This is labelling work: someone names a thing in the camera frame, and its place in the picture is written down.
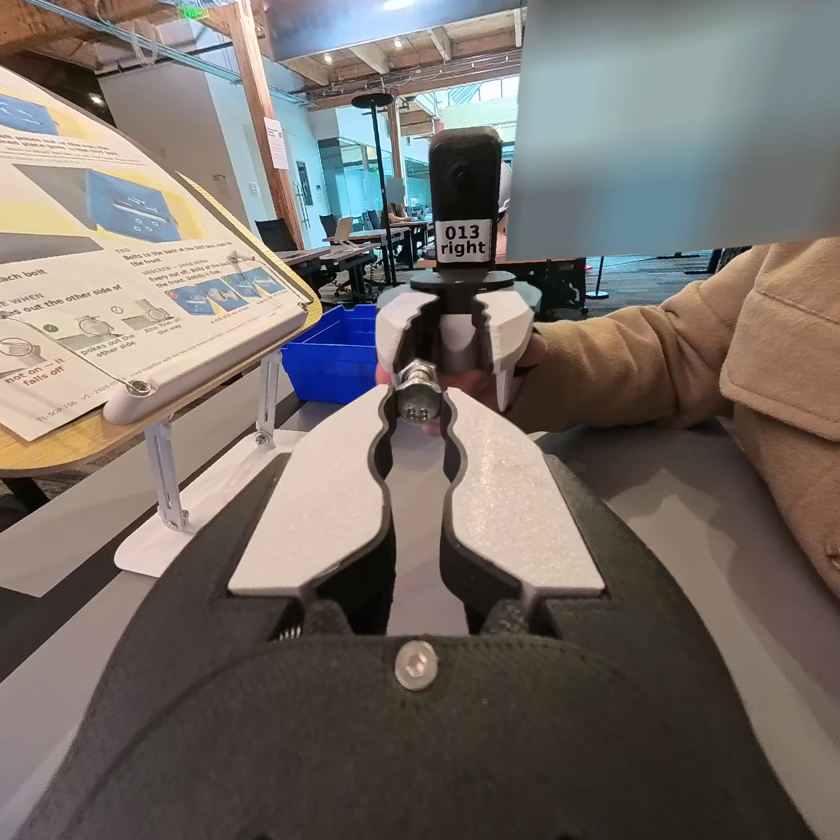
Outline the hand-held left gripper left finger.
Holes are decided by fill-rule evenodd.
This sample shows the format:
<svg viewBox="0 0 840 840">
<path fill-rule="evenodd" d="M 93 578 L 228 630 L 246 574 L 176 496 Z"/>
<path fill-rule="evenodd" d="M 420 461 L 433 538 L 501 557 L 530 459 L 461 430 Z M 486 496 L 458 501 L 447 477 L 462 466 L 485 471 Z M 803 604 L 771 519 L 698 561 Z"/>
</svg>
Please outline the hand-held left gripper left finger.
<svg viewBox="0 0 840 840">
<path fill-rule="evenodd" d="M 396 426 L 394 390 L 378 385 L 294 447 L 227 588 L 310 606 L 338 603 L 357 634 L 383 634 L 396 580 L 385 483 Z"/>
</svg>

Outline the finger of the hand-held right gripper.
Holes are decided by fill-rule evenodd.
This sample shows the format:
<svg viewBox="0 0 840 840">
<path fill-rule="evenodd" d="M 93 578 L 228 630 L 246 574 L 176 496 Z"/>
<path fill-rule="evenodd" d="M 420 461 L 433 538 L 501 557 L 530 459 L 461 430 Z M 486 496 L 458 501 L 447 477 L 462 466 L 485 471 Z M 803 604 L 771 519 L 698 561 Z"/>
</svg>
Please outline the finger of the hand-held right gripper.
<svg viewBox="0 0 840 840">
<path fill-rule="evenodd" d="M 377 360 L 391 384 L 412 362 L 433 361 L 434 335 L 438 328 L 438 296 L 401 293 L 377 312 Z"/>
<path fill-rule="evenodd" d="M 476 335 L 481 368 L 493 374 L 497 405 L 508 409 L 514 371 L 528 348 L 533 311 L 514 287 L 476 295 Z"/>
</svg>

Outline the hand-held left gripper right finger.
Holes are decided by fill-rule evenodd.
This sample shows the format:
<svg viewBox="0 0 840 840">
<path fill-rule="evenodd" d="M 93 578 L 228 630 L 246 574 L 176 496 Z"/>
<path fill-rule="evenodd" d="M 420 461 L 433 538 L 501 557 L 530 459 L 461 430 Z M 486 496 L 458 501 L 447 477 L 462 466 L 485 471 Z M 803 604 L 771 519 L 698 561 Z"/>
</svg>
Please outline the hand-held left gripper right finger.
<svg viewBox="0 0 840 840">
<path fill-rule="evenodd" d="M 541 448 L 464 391 L 444 395 L 441 433 L 441 579 L 467 632 L 502 602 L 528 622 L 545 602 L 601 600 L 604 578 Z"/>
</svg>

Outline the silver hex bolt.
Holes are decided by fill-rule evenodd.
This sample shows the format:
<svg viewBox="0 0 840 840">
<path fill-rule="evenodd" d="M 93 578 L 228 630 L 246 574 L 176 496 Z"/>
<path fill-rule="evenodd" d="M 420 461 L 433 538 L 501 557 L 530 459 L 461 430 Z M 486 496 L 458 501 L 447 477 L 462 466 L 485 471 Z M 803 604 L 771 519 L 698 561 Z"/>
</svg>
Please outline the silver hex bolt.
<svg viewBox="0 0 840 840">
<path fill-rule="evenodd" d="M 438 418 L 443 400 L 443 392 L 438 386 L 421 384 L 420 382 L 397 386 L 395 402 L 397 412 L 406 422 L 425 426 Z"/>
</svg>

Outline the person's right forearm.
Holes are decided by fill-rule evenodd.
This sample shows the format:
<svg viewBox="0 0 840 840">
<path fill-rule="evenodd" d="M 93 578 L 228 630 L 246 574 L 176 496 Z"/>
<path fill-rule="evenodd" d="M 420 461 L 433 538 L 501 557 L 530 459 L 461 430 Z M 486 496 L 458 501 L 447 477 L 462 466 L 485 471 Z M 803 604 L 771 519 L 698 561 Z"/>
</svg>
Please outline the person's right forearm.
<svg viewBox="0 0 840 840">
<path fill-rule="evenodd" d="M 721 367 L 752 284 L 711 278 L 658 306 L 542 326 L 542 354 L 521 358 L 527 371 L 517 378 L 507 417 L 529 433 L 578 425 L 688 428 L 729 417 Z"/>
</svg>

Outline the dark office desk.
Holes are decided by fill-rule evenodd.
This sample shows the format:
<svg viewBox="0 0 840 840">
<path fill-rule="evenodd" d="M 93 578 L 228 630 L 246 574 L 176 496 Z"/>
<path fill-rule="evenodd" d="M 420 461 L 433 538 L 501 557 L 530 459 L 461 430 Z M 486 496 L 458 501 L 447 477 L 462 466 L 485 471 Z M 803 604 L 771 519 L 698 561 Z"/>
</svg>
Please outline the dark office desk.
<svg viewBox="0 0 840 840">
<path fill-rule="evenodd" d="M 347 245 L 371 245 L 381 249 L 387 249 L 388 246 L 396 247 L 399 243 L 403 243 L 406 250 L 406 266 L 409 270 L 414 270 L 422 258 L 423 248 L 433 236 L 433 230 L 434 225 L 431 220 L 410 219 L 408 222 L 395 224 L 389 228 L 351 233 L 346 238 L 336 236 L 333 241 L 336 244 L 341 242 Z"/>
<path fill-rule="evenodd" d="M 364 268 L 375 263 L 374 247 L 331 245 L 304 250 L 275 251 L 274 256 L 292 268 L 317 298 L 320 290 L 335 286 L 338 274 L 346 272 L 353 303 L 367 303 L 371 294 L 365 284 Z"/>
</svg>

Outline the grey desk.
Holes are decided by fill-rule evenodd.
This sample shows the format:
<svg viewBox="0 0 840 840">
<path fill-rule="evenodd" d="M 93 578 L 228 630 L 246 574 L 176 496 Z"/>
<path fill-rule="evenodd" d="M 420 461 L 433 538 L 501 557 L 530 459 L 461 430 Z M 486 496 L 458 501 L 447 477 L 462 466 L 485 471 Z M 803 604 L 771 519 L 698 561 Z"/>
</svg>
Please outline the grey desk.
<svg viewBox="0 0 840 840">
<path fill-rule="evenodd" d="M 668 567 L 801 813 L 838 838 L 838 601 L 739 446 L 714 423 L 579 429 L 541 446 Z M 2 838 L 45 789 L 151 588 L 112 556 L 154 507 L 137 444 L 2 533 Z"/>
</svg>

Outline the person's right hand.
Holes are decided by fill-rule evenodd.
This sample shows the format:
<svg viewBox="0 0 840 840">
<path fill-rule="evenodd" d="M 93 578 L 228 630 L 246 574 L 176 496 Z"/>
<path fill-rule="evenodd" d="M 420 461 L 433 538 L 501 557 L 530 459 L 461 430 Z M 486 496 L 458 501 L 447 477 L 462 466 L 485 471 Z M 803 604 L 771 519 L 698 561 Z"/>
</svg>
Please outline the person's right hand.
<svg viewBox="0 0 840 840">
<path fill-rule="evenodd" d="M 545 338 L 539 332 L 533 332 L 514 370 L 505 407 L 500 407 L 498 403 L 496 377 L 492 373 L 469 370 L 459 374 L 447 374 L 441 378 L 440 384 L 445 390 L 453 387 L 459 389 L 496 413 L 504 414 L 513 408 L 529 372 L 543 361 L 547 351 L 548 344 Z"/>
</svg>

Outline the blue plastic bin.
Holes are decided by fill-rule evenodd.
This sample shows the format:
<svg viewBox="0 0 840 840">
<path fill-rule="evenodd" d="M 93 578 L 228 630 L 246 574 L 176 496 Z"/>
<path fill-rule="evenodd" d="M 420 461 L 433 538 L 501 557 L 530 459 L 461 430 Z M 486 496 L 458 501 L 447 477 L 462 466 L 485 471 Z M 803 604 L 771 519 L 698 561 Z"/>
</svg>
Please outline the blue plastic bin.
<svg viewBox="0 0 840 840">
<path fill-rule="evenodd" d="M 299 399 L 347 404 L 375 387 L 376 315 L 374 304 L 331 308 L 281 348 Z"/>
</svg>

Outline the black office chair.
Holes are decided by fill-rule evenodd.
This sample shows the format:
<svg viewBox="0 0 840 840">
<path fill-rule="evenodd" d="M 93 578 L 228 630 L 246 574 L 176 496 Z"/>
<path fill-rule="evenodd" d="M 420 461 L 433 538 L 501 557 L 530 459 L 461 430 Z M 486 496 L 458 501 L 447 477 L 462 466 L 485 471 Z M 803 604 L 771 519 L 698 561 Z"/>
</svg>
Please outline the black office chair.
<svg viewBox="0 0 840 840">
<path fill-rule="evenodd" d="M 255 225 L 262 241 L 272 252 L 286 253 L 303 249 L 292 236 L 284 219 L 257 220 Z"/>
</svg>

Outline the beige jacket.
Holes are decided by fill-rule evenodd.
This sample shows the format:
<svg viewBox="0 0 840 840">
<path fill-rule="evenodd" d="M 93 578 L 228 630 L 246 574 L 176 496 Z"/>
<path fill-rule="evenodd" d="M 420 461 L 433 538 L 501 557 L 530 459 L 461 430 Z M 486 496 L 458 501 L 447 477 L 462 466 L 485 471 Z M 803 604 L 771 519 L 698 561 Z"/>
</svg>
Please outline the beige jacket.
<svg viewBox="0 0 840 840">
<path fill-rule="evenodd" d="M 838 595 L 838 238 L 756 246 L 661 305 L 686 427 L 731 409 L 795 540 Z"/>
</svg>

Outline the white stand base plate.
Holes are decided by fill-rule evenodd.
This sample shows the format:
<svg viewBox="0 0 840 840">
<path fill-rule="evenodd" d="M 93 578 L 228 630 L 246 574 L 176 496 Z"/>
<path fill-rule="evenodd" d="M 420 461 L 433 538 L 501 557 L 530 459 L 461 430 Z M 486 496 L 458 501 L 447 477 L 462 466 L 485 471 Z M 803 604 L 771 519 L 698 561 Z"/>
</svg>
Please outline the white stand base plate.
<svg viewBox="0 0 840 840">
<path fill-rule="evenodd" d="M 171 530 L 156 512 L 117 548 L 114 563 L 121 571 L 152 578 L 161 576 L 198 530 L 235 498 L 236 494 L 274 457 L 289 454 L 306 435 L 297 428 L 277 429 L 275 446 L 255 442 L 248 434 L 180 490 L 188 514 L 184 532 Z M 407 550 L 399 560 L 402 573 L 427 557 L 436 560 L 440 515 L 448 482 L 444 475 L 444 442 L 419 427 L 400 422 L 392 437 L 393 468 L 386 479 L 392 497 L 397 548 Z"/>
</svg>

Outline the white stand bracket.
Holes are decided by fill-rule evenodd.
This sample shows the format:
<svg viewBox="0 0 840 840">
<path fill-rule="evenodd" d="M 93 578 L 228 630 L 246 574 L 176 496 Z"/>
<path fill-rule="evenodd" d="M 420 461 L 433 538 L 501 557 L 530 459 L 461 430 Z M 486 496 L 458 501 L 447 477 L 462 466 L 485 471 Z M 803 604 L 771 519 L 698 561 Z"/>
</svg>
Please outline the white stand bracket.
<svg viewBox="0 0 840 840">
<path fill-rule="evenodd" d="M 146 453 L 150 462 L 152 483 L 157 500 L 157 512 L 169 530 L 194 533 L 189 511 L 182 505 L 179 482 L 175 472 L 172 447 L 172 418 L 155 423 L 143 432 Z"/>
<path fill-rule="evenodd" d="M 269 353 L 259 366 L 255 444 L 263 449 L 275 447 L 277 392 L 280 379 L 280 352 Z"/>
</svg>

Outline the wooden support post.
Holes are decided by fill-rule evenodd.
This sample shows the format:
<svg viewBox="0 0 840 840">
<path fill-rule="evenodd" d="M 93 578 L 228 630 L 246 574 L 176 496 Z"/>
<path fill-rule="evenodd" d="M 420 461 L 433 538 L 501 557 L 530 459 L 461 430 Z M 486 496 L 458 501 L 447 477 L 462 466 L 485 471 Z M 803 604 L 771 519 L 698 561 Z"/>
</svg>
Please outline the wooden support post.
<svg viewBox="0 0 840 840">
<path fill-rule="evenodd" d="M 275 117 L 266 78 L 263 56 L 259 49 L 256 23 L 251 2 L 234 1 L 223 7 L 229 35 L 233 43 L 238 72 L 242 78 L 248 111 L 255 130 L 260 157 L 266 172 L 269 194 L 276 217 L 286 222 L 297 249 L 304 249 L 295 196 L 286 170 L 275 167 L 266 120 Z"/>
</svg>

